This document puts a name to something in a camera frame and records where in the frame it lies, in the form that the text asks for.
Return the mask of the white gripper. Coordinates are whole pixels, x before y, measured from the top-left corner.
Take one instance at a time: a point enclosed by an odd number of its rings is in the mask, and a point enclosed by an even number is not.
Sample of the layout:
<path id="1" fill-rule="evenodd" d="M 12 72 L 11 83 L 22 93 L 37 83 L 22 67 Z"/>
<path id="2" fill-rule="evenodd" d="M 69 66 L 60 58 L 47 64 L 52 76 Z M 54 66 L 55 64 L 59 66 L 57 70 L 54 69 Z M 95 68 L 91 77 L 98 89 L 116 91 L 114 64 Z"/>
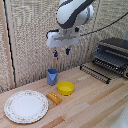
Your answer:
<path id="1" fill-rule="evenodd" d="M 62 46 L 71 46 L 79 42 L 79 33 L 66 33 L 62 34 L 59 29 L 51 30 L 46 34 L 47 42 L 46 45 L 49 48 L 62 47 Z M 53 51 L 54 57 L 58 57 L 58 52 L 56 49 Z M 66 55 L 69 55 L 70 48 L 66 48 Z"/>

